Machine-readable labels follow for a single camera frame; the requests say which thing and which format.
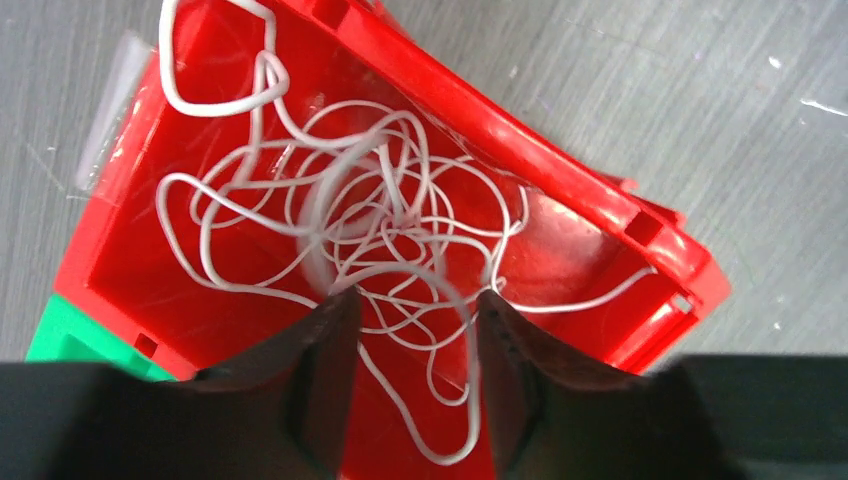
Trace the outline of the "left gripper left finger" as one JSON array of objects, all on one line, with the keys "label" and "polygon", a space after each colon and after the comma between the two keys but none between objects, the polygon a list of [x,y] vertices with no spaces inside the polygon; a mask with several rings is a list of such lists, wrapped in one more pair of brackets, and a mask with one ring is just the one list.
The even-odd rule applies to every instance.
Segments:
[{"label": "left gripper left finger", "polygon": [[348,288],[187,381],[106,363],[3,363],[1,475],[335,479],[361,324]]}]

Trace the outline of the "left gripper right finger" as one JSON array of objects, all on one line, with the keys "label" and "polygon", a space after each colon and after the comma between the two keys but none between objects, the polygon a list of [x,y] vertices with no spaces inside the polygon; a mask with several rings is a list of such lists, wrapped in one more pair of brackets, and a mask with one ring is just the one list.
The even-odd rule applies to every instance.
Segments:
[{"label": "left gripper right finger", "polygon": [[843,479],[843,356],[698,354],[640,376],[478,298],[500,479]]}]

